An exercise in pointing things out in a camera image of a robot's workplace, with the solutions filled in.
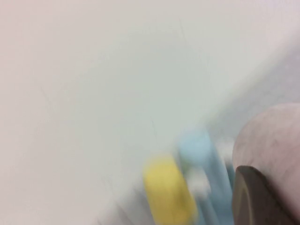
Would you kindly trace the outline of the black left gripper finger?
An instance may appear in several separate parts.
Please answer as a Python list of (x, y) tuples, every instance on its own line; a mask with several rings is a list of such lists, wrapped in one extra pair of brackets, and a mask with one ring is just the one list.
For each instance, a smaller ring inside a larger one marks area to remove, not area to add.
[(256, 168), (236, 168), (232, 195), (235, 225), (292, 225), (285, 207), (268, 179)]

